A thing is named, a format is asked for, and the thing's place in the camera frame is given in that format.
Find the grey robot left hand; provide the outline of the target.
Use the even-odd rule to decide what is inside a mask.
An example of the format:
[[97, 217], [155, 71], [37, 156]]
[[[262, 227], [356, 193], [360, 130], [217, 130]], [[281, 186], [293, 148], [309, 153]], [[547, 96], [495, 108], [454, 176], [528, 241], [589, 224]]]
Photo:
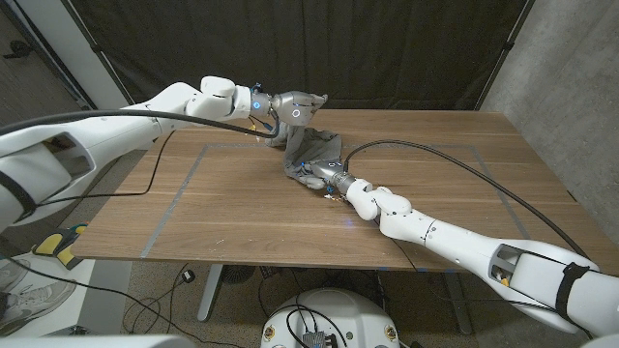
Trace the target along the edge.
[[315, 95], [300, 91], [290, 91], [276, 95], [253, 93], [251, 95], [250, 116], [265, 116], [269, 113], [290, 126], [307, 126], [314, 114], [328, 100], [327, 95]]

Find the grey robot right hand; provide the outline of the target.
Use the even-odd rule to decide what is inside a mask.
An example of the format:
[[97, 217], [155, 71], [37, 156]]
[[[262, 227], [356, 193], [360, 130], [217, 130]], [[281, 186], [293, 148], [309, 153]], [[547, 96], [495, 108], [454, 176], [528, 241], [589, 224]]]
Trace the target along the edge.
[[346, 194], [356, 178], [344, 170], [338, 160], [316, 160], [301, 163], [302, 182], [310, 189], [334, 187]]

